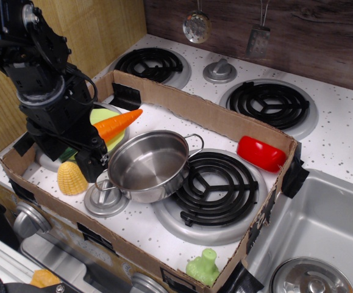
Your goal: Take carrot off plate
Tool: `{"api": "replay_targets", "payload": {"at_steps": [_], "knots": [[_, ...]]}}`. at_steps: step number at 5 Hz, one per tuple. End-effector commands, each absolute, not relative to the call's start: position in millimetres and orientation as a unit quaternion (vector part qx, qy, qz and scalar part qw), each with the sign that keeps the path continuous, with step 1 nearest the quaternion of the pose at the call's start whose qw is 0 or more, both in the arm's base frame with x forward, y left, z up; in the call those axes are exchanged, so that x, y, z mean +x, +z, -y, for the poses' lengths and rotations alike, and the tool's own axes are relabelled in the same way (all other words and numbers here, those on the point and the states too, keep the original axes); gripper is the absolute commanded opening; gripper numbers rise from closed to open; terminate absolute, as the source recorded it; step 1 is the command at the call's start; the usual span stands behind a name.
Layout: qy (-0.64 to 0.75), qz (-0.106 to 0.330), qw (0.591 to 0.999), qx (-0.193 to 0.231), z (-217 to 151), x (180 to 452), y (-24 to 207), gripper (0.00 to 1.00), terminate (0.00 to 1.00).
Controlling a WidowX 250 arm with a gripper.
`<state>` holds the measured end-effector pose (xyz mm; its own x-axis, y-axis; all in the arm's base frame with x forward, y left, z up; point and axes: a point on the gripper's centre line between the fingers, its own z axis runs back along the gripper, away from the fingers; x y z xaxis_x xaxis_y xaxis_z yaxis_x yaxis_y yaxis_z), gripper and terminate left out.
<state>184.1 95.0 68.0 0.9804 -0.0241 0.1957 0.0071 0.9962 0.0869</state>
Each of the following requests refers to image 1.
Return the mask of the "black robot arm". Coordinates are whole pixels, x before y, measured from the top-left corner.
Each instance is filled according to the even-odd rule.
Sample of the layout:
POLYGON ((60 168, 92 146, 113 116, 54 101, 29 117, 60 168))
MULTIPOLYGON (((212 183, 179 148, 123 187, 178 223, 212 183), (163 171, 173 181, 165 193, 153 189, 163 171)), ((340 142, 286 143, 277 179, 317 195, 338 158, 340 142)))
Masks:
POLYGON ((107 147, 90 122, 98 99, 95 83, 68 62, 71 50, 32 1, 0 1, 0 71, 16 88, 27 131, 15 144, 58 159, 68 148, 93 183, 108 163, 107 147))

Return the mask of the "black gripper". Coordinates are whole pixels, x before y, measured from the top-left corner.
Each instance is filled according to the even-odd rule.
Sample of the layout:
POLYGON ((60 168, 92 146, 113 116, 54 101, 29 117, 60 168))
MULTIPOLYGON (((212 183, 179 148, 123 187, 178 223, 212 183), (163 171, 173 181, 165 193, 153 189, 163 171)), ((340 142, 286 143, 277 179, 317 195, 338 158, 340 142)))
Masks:
POLYGON ((105 142, 90 122, 96 96, 87 76, 53 76, 50 81, 36 76, 18 80, 20 110, 27 116, 27 131, 52 160, 70 147, 84 178, 95 183, 106 170, 109 154, 105 142))

